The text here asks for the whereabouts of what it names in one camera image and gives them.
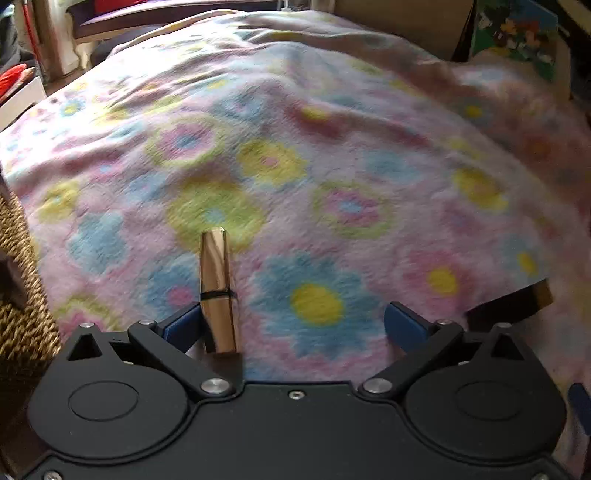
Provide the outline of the gold lipstick tube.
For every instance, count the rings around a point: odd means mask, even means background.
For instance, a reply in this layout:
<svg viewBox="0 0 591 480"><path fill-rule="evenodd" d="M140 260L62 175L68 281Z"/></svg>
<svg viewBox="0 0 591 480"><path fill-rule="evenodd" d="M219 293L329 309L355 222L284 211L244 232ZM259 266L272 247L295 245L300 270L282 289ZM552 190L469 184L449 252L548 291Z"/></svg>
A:
<svg viewBox="0 0 591 480"><path fill-rule="evenodd" d="M211 332L205 347L211 355L242 350L238 326L238 295L233 288L228 232L216 227L201 234L199 253L200 306Z"/></svg>

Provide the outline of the black powder compact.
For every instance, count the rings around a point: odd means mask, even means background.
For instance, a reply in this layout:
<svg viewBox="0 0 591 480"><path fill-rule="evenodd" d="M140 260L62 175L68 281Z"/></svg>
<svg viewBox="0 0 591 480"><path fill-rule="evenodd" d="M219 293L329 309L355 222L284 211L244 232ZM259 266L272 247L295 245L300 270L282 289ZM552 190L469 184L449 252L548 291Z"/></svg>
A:
<svg viewBox="0 0 591 480"><path fill-rule="evenodd" d="M536 315L554 301L547 279L478 305L465 313L473 332L489 332L499 323L515 325Z"/></svg>

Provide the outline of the woven basket with fabric lining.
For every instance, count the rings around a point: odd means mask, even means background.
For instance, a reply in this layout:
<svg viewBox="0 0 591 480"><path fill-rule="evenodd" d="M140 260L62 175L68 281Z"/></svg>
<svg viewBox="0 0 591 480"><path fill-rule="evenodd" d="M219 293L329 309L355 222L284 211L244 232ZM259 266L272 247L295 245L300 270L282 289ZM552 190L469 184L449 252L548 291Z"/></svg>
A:
<svg viewBox="0 0 591 480"><path fill-rule="evenodd" d="M60 349L24 210L1 182L1 421L23 408Z"/></svg>

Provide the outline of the floral fleece blanket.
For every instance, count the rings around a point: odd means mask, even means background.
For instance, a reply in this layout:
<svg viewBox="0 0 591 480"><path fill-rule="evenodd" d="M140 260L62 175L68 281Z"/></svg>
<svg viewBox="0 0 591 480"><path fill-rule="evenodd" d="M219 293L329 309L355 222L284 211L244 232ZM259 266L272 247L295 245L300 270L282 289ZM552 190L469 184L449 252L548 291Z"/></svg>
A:
<svg viewBox="0 0 591 480"><path fill-rule="evenodd" d="M228 232L245 376L361 382L397 300L464 323L546 281L522 332L590 381L590 128L503 64L314 11L199 15L121 47L1 135L59 333L198 297Z"/></svg>

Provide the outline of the red seat cushion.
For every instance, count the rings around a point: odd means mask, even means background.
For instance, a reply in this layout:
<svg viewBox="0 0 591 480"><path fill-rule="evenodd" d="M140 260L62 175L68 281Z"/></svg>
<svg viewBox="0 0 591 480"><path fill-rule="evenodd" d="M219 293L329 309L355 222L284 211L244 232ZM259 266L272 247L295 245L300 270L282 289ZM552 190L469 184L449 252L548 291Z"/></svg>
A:
<svg viewBox="0 0 591 480"><path fill-rule="evenodd" d="M3 96L18 80L27 68L25 63L17 64L0 75L0 96Z"/></svg>

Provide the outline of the purple chaise lounge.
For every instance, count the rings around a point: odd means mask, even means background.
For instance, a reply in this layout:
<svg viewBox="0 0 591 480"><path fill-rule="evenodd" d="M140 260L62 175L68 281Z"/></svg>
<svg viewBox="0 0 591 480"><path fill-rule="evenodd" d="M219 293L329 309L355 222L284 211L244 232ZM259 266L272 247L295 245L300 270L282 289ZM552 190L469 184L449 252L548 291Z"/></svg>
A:
<svg viewBox="0 0 591 480"><path fill-rule="evenodd" d="M147 26L164 26L218 9L243 12L276 11L277 1L145 1L107 13L97 13L93 1L66 9L72 38L78 43L106 40Z"/></svg>

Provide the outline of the Mickey Mouse picture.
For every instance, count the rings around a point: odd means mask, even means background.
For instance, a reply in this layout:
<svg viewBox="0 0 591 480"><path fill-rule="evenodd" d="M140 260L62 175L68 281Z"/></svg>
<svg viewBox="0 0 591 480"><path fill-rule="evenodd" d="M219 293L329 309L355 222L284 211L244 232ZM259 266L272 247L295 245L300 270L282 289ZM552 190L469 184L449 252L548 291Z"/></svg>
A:
<svg viewBox="0 0 591 480"><path fill-rule="evenodd" d="M553 82L558 36L557 15L536 1L475 2L472 57L488 52L530 64L541 78Z"/></svg>

